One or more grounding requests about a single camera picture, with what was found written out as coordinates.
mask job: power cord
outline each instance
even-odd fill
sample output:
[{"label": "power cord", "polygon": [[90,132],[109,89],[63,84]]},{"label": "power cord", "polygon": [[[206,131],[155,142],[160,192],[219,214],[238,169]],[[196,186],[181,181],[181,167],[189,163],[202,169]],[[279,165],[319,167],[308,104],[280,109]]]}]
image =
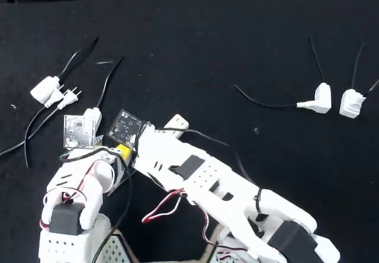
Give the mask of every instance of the power cord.
[{"label": "power cord", "polygon": [[[76,51],[72,57],[67,62],[66,66],[63,68],[61,73],[57,75],[57,77],[62,81],[64,80],[68,74],[70,74],[77,66],[79,66],[88,56],[92,53],[93,49],[95,48],[97,42],[99,40],[99,37],[93,39],[91,42],[89,42],[86,46],[80,48],[78,51]],[[79,56],[80,54],[83,54],[82,58],[78,60],[77,64],[74,64],[74,59]]]},{"label": "power cord", "polygon": [[356,77],[356,71],[358,69],[359,58],[361,57],[362,51],[363,51],[363,49],[365,47],[366,47],[366,43],[362,42],[361,43],[361,47],[359,48],[358,53],[356,54],[353,75],[352,75],[352,78],[351,78],[351,88],[354,88],[354,86],[355,86],[355,77]]},{"label": "power cord", "polygon": [[319,69],[321,80],[322,80],[322,82],[326,82],[324,73],[323,73],[322,68],[321,68],[319,57],[317,56],[316,48],[314,47],[314,44],[313,44],[312,36],[309,36],[309,43],[310,43],[310,46],[312,48],[314,59],[316,60],[316,63],[317,63],[317,68]]},{"label": "power cord", "polygon": [[26,128],[25,131],[25,137],[24,137],[24,156],[25,156],[25,164],[26,167],[29,169],[29,163],[28,163],[28,155],[27,155],[27,140],[28,140],[28,135],[29,135],[29,130],[31,126],[33,125],[34,121],[37,119],[37,117],[44,111],[46,110],[46,107],[42,107],[37,114],[34,115],[34,117],[30,120],[28,127]]},{"label": "power cord", "polygon": [[105,92],[107,91],[107,88],[108,88],[108,83],[123,60],[124,60],[124,56],[120,57],[119,60],[116,62],[116,64],[113,66],[113,68],[109,71],[107,78],[105,79],[104,86],[102,88],[102,93],[99,97],[99,101],[96,104],[97,108],[100,108],[101,103],[104,99]]},{"label": "power cord", "polygon": [[260,102],[258,100],[253,99],[248,94],[244,93],[242,91],[242,89],[240,89],[236,84],[235,84],[235,88],[237,88],[237,90],[239,92],[241,92],[242,95],[245,96],[248,100],[254,102],[255,104],[263,106],[263,107],[267,107],[267,108],[296,108],[296,106],[297,106],[296,103],[293,103],[293,104],[280,104],[280,105],[272,105],[272,104],[263,103],[263,102]]}]

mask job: robotic arm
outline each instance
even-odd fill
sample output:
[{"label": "robotic arm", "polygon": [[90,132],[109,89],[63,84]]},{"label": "robotic arm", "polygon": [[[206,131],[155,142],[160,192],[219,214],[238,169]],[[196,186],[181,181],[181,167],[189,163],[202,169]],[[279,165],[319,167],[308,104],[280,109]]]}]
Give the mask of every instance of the robotic arm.
[{"label": "robotic arm", "polygon": [[[166,128],[187,129],[188,122],[176,115]],[[180,131],[156,130],[150,123],[141,125],[134,138],[128,140],[133,141],[137,150],[132,166],[164,190],[182,191],[190,204],[199,206],[206,217],[209,214],[221,223],[226,232],[219,241],[239,248],[234,255],[240,261],[339,261],[339,252],[331,241],[314,234],[317,223],[311,215],[278,194],[245,180],[206,151],[181,142],[180,135]],[[122,151],[113,150],[122,155]],[[68,158],[77,158],[89,151],[74,149]],[[40,239],[42,262],[47,258],[49,262],[62,260],[62,254],[54,257],[54,254],[46,252],[49,246],[46,242],[52,236],[82,242],[80,250],[85,251],[82,256],[71,256],[64,262],[91,262],[94,252],[110,230],[108,218],[98,214],[102,194],[117,188],[123,176],[122,168],[112,169],[114,162],[117,158],[104,150],[91,157],[65,163],[58,170],[47,187],[44,199],[41,217],[44,230]],[[67,227],[62,229],[60,225],[56,227],[55,219],[64,222],[63,219],[68,218],[74,223],[72,230],[75,232],[70,232]],[[102,259],[100,256],[97,262],[103,262]]]}]

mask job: white power plug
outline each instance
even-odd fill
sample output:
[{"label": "white power plug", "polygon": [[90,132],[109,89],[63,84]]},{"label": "white power plug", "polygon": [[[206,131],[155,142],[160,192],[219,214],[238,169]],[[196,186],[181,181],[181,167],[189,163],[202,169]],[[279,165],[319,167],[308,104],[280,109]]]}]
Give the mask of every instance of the white power plug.
[{"label": "white power plug", "polygon": [[[175,128],[175,129],[188,129],[190,126],[189,122],[184,119],[182,116],[179,114],[176,114],[171,118],[171,120],[168,121],[168,123],[165,125],[165,128]],[[171,134],[177,139],[181,137],[183,134],[182,131],[162,131],[162,133],[165,134]]]},{"label": "white power plug", "polygon": [[50,98],[44,104],[46,108],[50,108],[54,103],[64,99],[65,95],[60,91],[62,87],[63,85],[60,88],[55,88],[53,90],[53,93],[51,94]]},{"label": "white power plug", "polygon": [[354,89],[346,90],[342,95],[339,114],[352,119],[358,117],[361,112],[362,103],[365,100],[366,97]]},{"label": "white power plug", "polygon": [[325,114],[332,108],[332,92],[330,85],[321,83],[314,93],[314,100],[298,102],[297,108],[306,108],[317,113]]},{"label": "white power plug", "polygon": [[59,78],[57,76],[54,76],[53,78],[47,76],[30,91],[30,94],[39,103],[45,104],[53,91],[57,88],[60,88]]},{"label": "white power plug", "polygon": [[97,107],[94,108],[88,108],[85,110],[83,116],[86,120],[92,119],[95,121],[95,132],[97,132],[97,129],[99,128],[100,122],[101,122],[101,112],[100,109]]},{"label": "white power plug", "polygon": [[65,93],[65,96],[63,97],[63,100],[58,104],[57,108],[59,110],[62,110],[65,108],[67,105],[70,105],[74,102],[77,102],[78,100],[78,95],[82,93],[82,91],[79,91],[77,94],[74,93],[74,91],[77,89],[75,87],[73,90],[67,90]]}]

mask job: circuit board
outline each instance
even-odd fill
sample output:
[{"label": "circuit board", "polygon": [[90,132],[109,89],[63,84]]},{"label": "circuit board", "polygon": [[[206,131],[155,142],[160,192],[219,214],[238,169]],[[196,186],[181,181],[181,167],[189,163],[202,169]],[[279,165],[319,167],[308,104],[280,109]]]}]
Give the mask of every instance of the circuit board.
[{"label": "circuit board", "polygon": [[125,110],[121,110],[108,132],[108,137],[132,149],[142,124],[143,122],[140,119]]}]

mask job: wire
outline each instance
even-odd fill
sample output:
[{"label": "wire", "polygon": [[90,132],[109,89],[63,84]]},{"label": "wire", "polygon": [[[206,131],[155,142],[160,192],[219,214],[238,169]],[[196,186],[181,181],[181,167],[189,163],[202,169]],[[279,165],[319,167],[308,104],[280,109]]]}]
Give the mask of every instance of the wire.
[{"label": "wire", "polygon": [[195,134],[198,134],[199,136],[202,136],[208,140],[211,140],[213,142],[216,142],[216,143],[219,143],[220,145],[223,145],[223,146],[227,146],[229,148],[232,149],[233,151],[233,154],[235,156],[235,159],[236,159],[236,162],[237,162],[237,165],[239,167],[239,170],[241,171],[242,175],[248,180],[250,181],[251,183],[254,183],[253,180],[250,178],[249,174],[246,172],[245,168],[243,167],[243,164],[242,164],[242,161],[241,161],[241,157],[239,156],[239,154],[237,153],[236,150],[234,150],[232,148],[232,146],[230,146],[229,144],[225,143],[225,142],[222,142],[221,140],[217,140],[213,137],[210,137],[200,131],[196,131],[196,130],[191,130],[191,129],[177,129],[177,128],[158,128],[156,129],[158,131],[177,131],[177,132],[184,132],[184,133],[195,133]]},{"label": "wire", "polygon": [[[60,80],[63,80],[65,79],[68,74],[70,74],[75,66],[78,66],[80,65],[85,59],[86,57],[92,53],[93,49],[95,48],[97,42],[99,40],[99,37],[95,38],[94,40],[92,40],[89,44],[87,44],[86,46],[84,46],[83,48],[79,49],[78,51],[76,51],[72,57],[69,59],[69,61],[67,62],[66,66],[63,68],[63,70],[61,71],[61,73],[58,75],[58,78]],[[73,61],[74,61],[74,58],[77,57],[80,53],[84,52],[84,56],[81,60],[78,61],[78,63],[76,65],[73,64]]]},{"label": "wire", "polygon": [[105,79],[105,82],[104,82],[104,87],[102,89],[102,93],[100,95],[100,98],[99,98],[99,101],[97,102],[96,104],[96,107],[100,109],[100,106],[101,106],[101,103],[104,99],[104,95],[105,95],[105,92],[107,91],[107,88],[108,88],[108,83],[109,83],[109,80],[111,79],[111,77],[113,76],[113,74],[116,72],[118,66],[121,64],[121,62],[123,61],[124,59],[124,56],[120,57],[119,60],[117,61],[117,63],[113,66],[113,68],[109,71],[108,75],[107,75],[107,78]]},{"label": "wire", "polygon": [[361,47],[359,48],[358,53],[356,54],[353,76],[351,78],[351,88],[354,88],[354,86],[355,86],[355,77],[356,77],[356,70],[358,69],[359,57],[361,56],[361,53],[362,53],[365,46],[366,46],[366,43],[362,42]]},{"label": "wire", "polygon": [[209,226],[209,217],[208,217],[208,214],[207,212],[200,206],[198,206],[204,213],[204,220],[205,220],[205,223],[204,223],[204,227],[203,227],[203,232],[202,232],[202,236],[203,236],[203,239],[205,240],[205,242],[207,242],[209,245],[213,245],[215,247],[219,247],[219,248],[226,248],[226,249],[230,249],[230,250],[235,250],[235,251],[247,251],[246,248],[243,248],[243,247],[230,247],[230,246],[226,246],[226,245],[218,245],[218,244],[215,244],[213,243],[212,241],[210,241],[207,237],[207,229],[208,229],[208,226]]},{"label": "wire", "polygon": [[376,81],[376,83],[374,83],[374,85],[363,96],[364,97],[369,96],[369,94],[371,94],[376,89],[376,87],[378,87],[378,84],[379,84],[379,79]]},{"label": "wire", "polygon": [[129,207],[130,207],[130,203],[131,203],[131,195],[132,195],[132,192],[133,192],[133,186],[132,186],[132,181],[131,181],[131,174],[130,174],[130,171],[129,171],[129,168],[128,166],[126,165],[125,166],[125,169],[126,169],[126,173],[128,175],[128,178],[130,179],[129,181],[129,196],[128,196],[128,199],[127,199],[127,203],[126,203],[126,207],[125,207],[125,210],[124,212],[121,214],[121,216],[118,218],[116,224],[112,227],[112,229],[108,232],[107,236],[104,238],[104,240],[102,241],[102,243],[100,244],[99,248],[97,249],[96,251],[96,254],[94,256],[94,258],[92,259],[92,263],[96,263],[97,261],[97,258],[99,257],[102,249],[104,248],[104,246],[107,244],[109,238],[113,235],[113,233],[116,231],[116,229],[119,227],[119,225],[121,224],[121,222],[123,221],[123,219],[126,217],[128,211],[129,211]]},{"label": "wire", "polygon": [[325,76],[324,76],[324,73],[322,72],[320,60],[319,60],[319,57],[317,56],[317,52],[316,52],[316,48],[314,47],[314,44],[313,44],[312,36],[309,36],[309,43],[310,43],[310,46],[312,48],[314,59],[316,60],[316,63],[317,63],[317,68],[319,69],[321,80],[322,80],[322,82],[325,82]]},{"label": "wire", "polygon": [[30,120],[28,127],[26,128],[25,131],[25,137],[24,137],[24,156],[25,156],[25,164],[26,167],[29,169],[29,163],[28,163],[28,153],[27,153],[27,142],[28,142],[28,135],[29,135],[29,130],[31,126],[33,125],[34,121],[38,118],[38,116],[46,109],[46,107],[42,107],[38,112],[34,115],[34,117]]},{"label": "wire", "polygon": [[255,104],[263,106],[263,107],[268,107],[268,108],[293,108],[293,107],[296,107],[296,104],[272,105],[272,104],[262,103],[260,101],[257,101],[255,99],[251,98],[248,94],[244,93],[242,91],[242,89],[240,89],[236,84],[235,84],[235,88],[237,88],[238,91],[241,92],[242,95],[245,96],[248,100],[254,102]]},{"label": "wire", "polygon": [[181,196],[179,197],[178,201],[176,202],[176,205],[174,207],[174,209],[172,209],[171,211],[169,211],[168,213],[161,213],[161,214],[156,214],[154,215],[158,210],[159,208],[165,204],[170,198],[172,198],[173,196],[177,195],[177,194],[180,194],[183,192],[183,188],[181,189],[177,189],[171,193],[169,193],[165,198],[163,198],[163,200],[158,204],[158,206],[156,206],[156,208],[154,210],[152,210],[150,213],[148,213],[147,215],[145,215],[141,222],[142,223],[148,223],[154,219],[157,219],[158,217],[162,217],[162,216],[168,216],[170,214],[174,214],[175,211],[177,210],[178,206],[179,206],[179,203],[180,203],[180,199],[181,199]]},{"label": "wire", "polygon": [[[43,125],[46,124],[46,122],[58,111],[58,108],[55,109],[50,115],[48,115],[42,122],[41,124],[35,129],[34,132],[32,132],[30,134],[30,136],[28,136],[28,140],[30,140],[31,138],[33,138],[37,133],[38,131],[43,127]],[[21,147],[22,145],[24,144],[24,142],[21,142],[21,143],[18,143],[17,145],[9,148],[9,149],[6,149],[2,152],[0,152],[0,157],[3,156],[3,155],[6,155],[7,153],[10,153],[10,152],[13,152],[14,150],[18,149],[19,147]]]}]

